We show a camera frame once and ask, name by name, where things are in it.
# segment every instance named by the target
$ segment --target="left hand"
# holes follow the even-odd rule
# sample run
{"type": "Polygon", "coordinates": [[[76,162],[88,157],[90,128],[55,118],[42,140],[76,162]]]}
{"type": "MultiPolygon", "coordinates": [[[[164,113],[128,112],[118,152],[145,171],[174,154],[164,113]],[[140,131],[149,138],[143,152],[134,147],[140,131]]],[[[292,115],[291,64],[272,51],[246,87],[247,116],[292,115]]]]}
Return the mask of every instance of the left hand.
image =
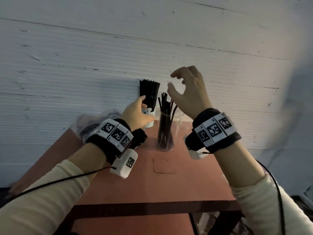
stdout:
{"type": "Polygon", "coordinates": [[[145,95],[138,97],[137,100],[126,107],[120,117],[120,119],[125,120],[131,131],[143,128],[147,123],[154,120],[153,115],[145,115],[141,111],[142,108],[147,108],[147,105],[142,103],[145,98],[145,95]]]}

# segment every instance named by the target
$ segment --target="corrugated white panel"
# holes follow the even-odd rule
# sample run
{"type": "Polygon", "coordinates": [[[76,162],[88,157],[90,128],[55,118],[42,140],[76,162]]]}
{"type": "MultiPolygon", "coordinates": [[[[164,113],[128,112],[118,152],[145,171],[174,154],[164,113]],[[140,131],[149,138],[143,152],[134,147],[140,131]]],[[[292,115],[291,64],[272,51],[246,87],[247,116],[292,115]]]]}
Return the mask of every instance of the corrugated white panel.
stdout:
{"type": "Polygon", "coordinates": [[[243,143],[269,148],[290,60],[306,41],[297,15],[311,2],[273,0],[271,12],[270,3],[239,1],[1,0],[0,186],[77,115],[124,109],[140,79],[160,82],[160,93],[173,81],[183,92],[169,75],[188,65],[201,71],[213,106],[233,118],[243,143]]]}

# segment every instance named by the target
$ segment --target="tabletop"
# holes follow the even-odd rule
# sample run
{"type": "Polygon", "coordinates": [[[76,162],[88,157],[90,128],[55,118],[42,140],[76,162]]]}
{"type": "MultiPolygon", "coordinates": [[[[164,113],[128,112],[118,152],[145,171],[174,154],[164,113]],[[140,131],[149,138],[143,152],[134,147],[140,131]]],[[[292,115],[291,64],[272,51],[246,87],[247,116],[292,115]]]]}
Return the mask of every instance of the tabletop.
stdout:
{"type": "Polygon", "coordinates": [[[138,159],[128,178],[100,172],[71,213],[84,209],[85,217],[102,217],[239,210],[214,156],[190,158],[183,136],[191,129],[190,122],[183,122],[174,148],[163,152],[156,149],[156,121],[136,148],[138,159]]]}

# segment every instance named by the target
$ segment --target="right hand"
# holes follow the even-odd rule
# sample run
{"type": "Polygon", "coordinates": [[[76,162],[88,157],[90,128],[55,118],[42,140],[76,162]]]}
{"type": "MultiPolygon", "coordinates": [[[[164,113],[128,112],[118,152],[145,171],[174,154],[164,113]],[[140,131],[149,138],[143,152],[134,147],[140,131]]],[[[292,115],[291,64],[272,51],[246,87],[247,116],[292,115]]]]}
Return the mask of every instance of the right hand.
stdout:
{"type": "Polygon", "coordinates": [[[167,84],[167,92],[179,109],[193,120],[207,108],[212,108],[201,73],[195,66],[181,67],[171,77],[183,78],[186,85],[183,94],[179,94],[173,83],[167,84]]]}

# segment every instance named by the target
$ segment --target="glass cup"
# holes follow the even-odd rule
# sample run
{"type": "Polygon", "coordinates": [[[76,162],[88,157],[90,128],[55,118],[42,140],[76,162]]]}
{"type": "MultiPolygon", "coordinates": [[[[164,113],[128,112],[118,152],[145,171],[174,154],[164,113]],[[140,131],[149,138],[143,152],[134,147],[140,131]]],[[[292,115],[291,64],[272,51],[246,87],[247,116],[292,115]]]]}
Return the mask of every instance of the glass cup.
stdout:
{"type": "Polygon", "coordinates": [[[157,148],[170,151],[174,148],[184,113],[177,108],[173,116],[160,112],[157,148]]]}

